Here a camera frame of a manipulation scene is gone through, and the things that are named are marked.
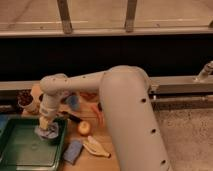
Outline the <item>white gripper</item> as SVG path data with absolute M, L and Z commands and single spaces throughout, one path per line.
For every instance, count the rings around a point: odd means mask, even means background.
M 39 112 L 39 127 L 47 130 L 49 125 L 53 122 L 59 110 L 60 99 L 56 96 L 44 96 L 40 103 Z

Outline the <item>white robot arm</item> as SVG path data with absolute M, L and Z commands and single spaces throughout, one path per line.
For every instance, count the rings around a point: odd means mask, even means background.
M 55 74 L 43 77 L 40 88 L 40 113 L 48 119 L 55 117 L 62 92 L 97 90 L 120 171 L 173 171 L 143 69 L 120 65 L 75 77 Z

